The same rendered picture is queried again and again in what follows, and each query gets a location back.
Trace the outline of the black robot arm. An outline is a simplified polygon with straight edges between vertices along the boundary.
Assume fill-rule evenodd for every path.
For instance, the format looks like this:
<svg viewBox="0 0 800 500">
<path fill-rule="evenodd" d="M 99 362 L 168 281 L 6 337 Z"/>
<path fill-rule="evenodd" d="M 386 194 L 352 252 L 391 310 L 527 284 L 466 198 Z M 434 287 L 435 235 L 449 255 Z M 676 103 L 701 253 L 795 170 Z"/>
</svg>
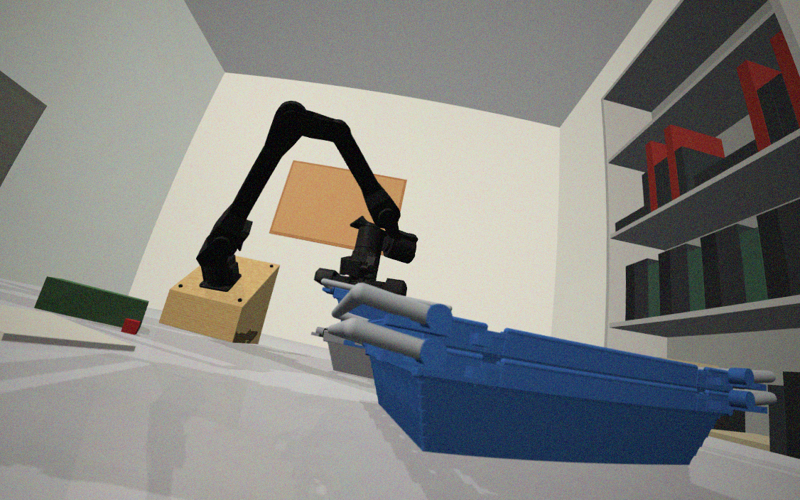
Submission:
<svg viewBox="0 0 800 500">
<path fill-rule="evenodd" d="M 350 223 L 351 227 L 358 229 L 355 247 L 376 249 L 380 253 L 383 251 L 387 258 L 403 263 L 412 262 L 418 238 L 415 234 L 398 229 L 400 210 L 373 176 L 347 124 L 340 119 L 306 110 L 301 103 L 284 102 L 276 110 L 266 143 L 234 202 L 217 219 L 195 257 L 202 269 L 199 287 L 227 292 L 242 277 L 238 273 L 234 253 L 237 249 L 242 250 L 243 241 L 249 236 L 252 221 L 247 217 L 277 163 L 302 136 L 333 142 L 362 191 L 374 224 L 366 221 L 364 216 Z M 340 258 L 340 274 L 343 276 L 348 274 L 354 278 L 364 278 L 367 274 L 373 278 L 378 268 L 379 257 L 374 253 L 359 256 L 359 251 L 354 249 L 351 256 Z"/>
</svg>

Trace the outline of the green rectangular block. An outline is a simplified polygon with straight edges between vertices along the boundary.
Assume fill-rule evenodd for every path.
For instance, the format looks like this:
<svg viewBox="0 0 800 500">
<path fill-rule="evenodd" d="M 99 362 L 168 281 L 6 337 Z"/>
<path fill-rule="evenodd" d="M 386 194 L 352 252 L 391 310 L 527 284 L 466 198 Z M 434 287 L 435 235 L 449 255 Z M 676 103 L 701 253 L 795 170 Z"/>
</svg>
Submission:
<svg viewBox="0 0 800 500">
<path fill-rule="evenodd" d="M 116 327 L 122 327 L 127 318 L 140 320 L 140 329 L 148 302 L 104 288 L 46 276 L 34 308 Z"/>
</svg>

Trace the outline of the cream flat rectangular panel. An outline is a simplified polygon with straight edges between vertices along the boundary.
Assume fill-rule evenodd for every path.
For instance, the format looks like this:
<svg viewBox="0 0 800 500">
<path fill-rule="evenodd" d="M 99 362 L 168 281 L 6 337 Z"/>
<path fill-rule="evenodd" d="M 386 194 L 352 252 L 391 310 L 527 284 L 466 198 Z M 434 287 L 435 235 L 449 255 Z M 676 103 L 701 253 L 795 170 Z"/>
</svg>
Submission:
<svg viewBox="0 0 800 500">
<path fill-rule="evenodd" d="M 128 344 L 49 312 L 0 305 L 0 340 L 135 351 Z"/>
</svg>

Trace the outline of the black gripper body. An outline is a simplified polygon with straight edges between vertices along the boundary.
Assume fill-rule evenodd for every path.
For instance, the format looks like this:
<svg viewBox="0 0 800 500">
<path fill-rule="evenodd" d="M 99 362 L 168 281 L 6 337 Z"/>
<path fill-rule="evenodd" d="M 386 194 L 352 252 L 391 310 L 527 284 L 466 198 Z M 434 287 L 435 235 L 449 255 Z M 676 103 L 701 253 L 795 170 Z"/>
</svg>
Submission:
<svg viewBox="0 0 800 500">
<path fill-rule="evenodd" d="M 359 251 L 359 256 L 368 256 L 368 253 L 374 253 L 375 256 L 379 257 L 380 262 L 380 252 L 376 249 L 371 249 L 367 247 L 355 247 L 355 251 Z M 321 280 L 325 278 L 331 281 L 341 281 L 341 283 L 346 283 L 350 285 L 355 285 L 358 283 L 366 283 L 368 285 L 372 285 L 377 288 L 382 288 L 382 290 L 386 290 L 389 292 L 393 292 L 397 295 L 406 295 L 407 286 L 405 281 L 387 278 L 386 281 L 376 281 L 377 273 L 374 274 L 373 278 L 364 276 L 364 278 L 354 278 L 353 276 L 341 276 L 341 274 L 337 273 L 336 270 L 330 270 L 325 268 L 319 268 L 315 272 L 314 280 L 317 281 L 319 284 L 322 285 Z"/>
</svg>

